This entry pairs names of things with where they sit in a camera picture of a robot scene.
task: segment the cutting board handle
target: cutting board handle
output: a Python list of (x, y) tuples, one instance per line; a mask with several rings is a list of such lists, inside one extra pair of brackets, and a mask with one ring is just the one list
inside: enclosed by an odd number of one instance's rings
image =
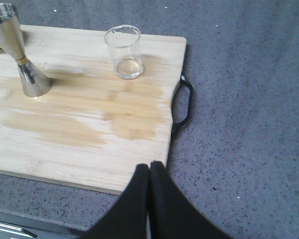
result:
[(183, 72), (180, 75), (180, 87), (181, 86), (186, 86), (189, 89), (187, 115), (181, 122), (173, 123), (173, 126), (171, 128), (171, 136), (172, 137), (175, 136), (175, 134), (178, 132), (178, 130), (180, 128), (182, 128), (183, 126), (185, 126), (188, 123), (190, 116), (191, 116), (191, 104), (192, 104), (194, 89), (193, 89), (193, 86), (190, 84), (190, 82), (187, 80), (187, 78)]

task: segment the empty glass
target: empty glass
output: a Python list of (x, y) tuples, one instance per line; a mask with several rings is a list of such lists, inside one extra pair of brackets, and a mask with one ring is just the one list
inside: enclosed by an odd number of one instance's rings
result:
[(140, 30), (131, 25), (112, 27), (104, 36), (114, 71), (122, 79), (133, 79), (144, 70), (140, 37)]

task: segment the metal jigger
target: metal jigger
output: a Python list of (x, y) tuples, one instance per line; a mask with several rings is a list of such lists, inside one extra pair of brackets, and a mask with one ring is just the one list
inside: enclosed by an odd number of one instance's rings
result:
[(37, 97), (50, 90), (50, 79), (25, 55), (16, 9), (9, 3), (0, 3), (0, 47), (16, 61), (25, 95)]

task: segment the bamboo cutting board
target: bamboo cutting board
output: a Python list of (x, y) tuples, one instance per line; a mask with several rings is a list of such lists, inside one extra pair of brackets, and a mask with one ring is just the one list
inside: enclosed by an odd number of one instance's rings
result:
[(102, 31), (22, 25), (28, 58), (53, 81), (23, 94), (0, 49), (0, 173), (119, 194), (136, 164), (166, 164), (186, 39), (142, 35), (144, 73), (113, 71)]

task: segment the gray countertop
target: gray countertop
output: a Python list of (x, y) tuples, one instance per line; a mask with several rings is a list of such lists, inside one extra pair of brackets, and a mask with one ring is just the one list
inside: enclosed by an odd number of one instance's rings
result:
[[(187, 38), (168, 171), (235, 239), (299, 239), (299, 0), (12, 0), (22, 24)], [(177, 95), (181, 118), (186, 91)], [(0, 211), (87, 229), (117, 196), (0, 175)]]

